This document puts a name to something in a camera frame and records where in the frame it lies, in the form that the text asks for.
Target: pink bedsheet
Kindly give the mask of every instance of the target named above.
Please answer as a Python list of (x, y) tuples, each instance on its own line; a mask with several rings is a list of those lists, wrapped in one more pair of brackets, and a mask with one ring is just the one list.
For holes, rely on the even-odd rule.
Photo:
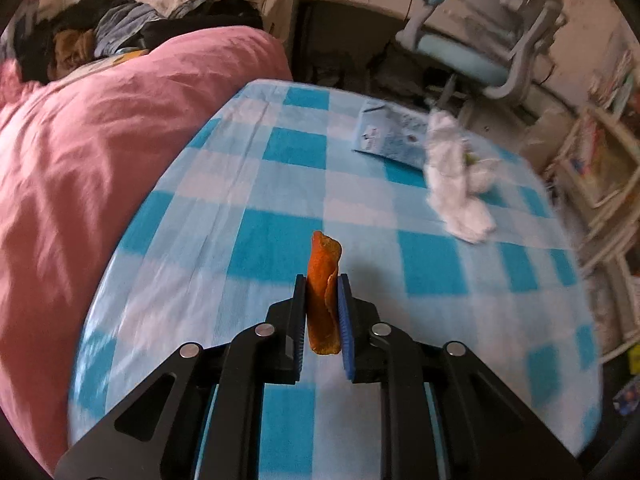
[(2, 102), (0, 406), (49, 472), (67, 448), (76, 345), (111, 253), (183, 146), (256, 78), (290, 80), (279, 42), (214, 28)]

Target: checkered tablecloth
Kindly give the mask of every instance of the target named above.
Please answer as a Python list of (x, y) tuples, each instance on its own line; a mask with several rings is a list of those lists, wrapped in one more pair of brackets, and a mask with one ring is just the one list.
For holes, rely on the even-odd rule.
[[(69, 399), (75, 442), (178, 346), (228, 342), (292, 295), (311, 233), (343, 247), (356, 297), (413, 338), (471, 347), (572, 451), (593, 436), (600, 377), (574, 254), (528, 165), (503, 160), (482, 198), (497, 230), (448, 235), (420, 171), (351, 150), (364, 97), (259, 80), (180, 153), (122, 237), (86, 320)], [(378, 480), (377, 385), (305, 349), (268, 386), (260, 478)]]

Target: office chair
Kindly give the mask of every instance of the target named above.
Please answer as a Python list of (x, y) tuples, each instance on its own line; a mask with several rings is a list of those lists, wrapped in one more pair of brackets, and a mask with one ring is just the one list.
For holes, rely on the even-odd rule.
[[(396, 40), (407, 50), (429, 56), (478, 83), (490, 99), (519, 104), (532, 80), (536, 57), (548, 54), (554, 35), (567, 23), (562, 0), (463, 0), (469, 10), (462, 21), (469, 45), (424, 30), (444, 0), (423, 0)], [(455, 76), (438, 104), (448, 99)]]

